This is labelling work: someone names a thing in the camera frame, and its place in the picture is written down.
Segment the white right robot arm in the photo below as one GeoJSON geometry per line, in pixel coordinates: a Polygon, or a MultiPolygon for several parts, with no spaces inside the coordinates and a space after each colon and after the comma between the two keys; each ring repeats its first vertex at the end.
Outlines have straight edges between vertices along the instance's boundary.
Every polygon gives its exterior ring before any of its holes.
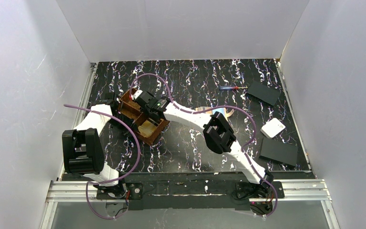
{"type": "Polygon", "coordinates": [[[177,122],[202,132],[206,145],[212,152],[236,160],[237,170],[242,172],[250,183],[265,190],[270,189],[273,177],[242,151],[224,114],[200,113],[165,98],[157,99],[151,93],[142,90],[132,93],[130,98],[141,107],[141,111],[155,121],[164,119],[177,122]]]}

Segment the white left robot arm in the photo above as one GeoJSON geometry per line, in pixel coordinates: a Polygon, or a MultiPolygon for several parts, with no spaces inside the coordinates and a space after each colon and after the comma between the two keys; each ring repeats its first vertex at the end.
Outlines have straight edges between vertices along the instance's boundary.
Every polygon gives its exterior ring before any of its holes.
{"type": "Polygon", "coordinates": [[[74,129],[62,133],[63,161],[66,173],[81,175],[97,182],[102,187],[113,187],[120,182],[119,172],[105,161],[100,134],[109,117],[115,116],[119,98],[107,93],[102,100],[91,104],[87,115],[74,129]]]}

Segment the yellow VIP card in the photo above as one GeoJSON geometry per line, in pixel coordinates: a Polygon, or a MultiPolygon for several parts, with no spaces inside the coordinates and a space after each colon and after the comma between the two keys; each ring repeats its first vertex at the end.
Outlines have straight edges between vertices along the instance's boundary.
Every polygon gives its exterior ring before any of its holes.
{"type": "Polygon", "coordinates": [[[152,136],[152,134],[156,131],[157,126],[151,123],[150,121],[143,122],[140,126],[138,126],[139,133],[146,138],[152,136]]]}

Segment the brown woven basket card holder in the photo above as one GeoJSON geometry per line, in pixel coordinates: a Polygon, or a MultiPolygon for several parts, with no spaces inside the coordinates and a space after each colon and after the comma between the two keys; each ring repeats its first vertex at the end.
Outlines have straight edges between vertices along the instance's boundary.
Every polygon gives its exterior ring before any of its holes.
{"type": "Polygon", "coordinates": [[[156,124],[150,120],[146,114],[140,111],[139,105],[130,99],[128,91],[120,97],[119,111],[124,116],[124,122],[133,130],[137,138],[150,146],[159,140],[161,132],[170,123],[170,121],[162,120],[156,124]],[[138,130],[138,126],[147,120],[157,126],[156,131],[149,138],[143,137],[138,130]]]}

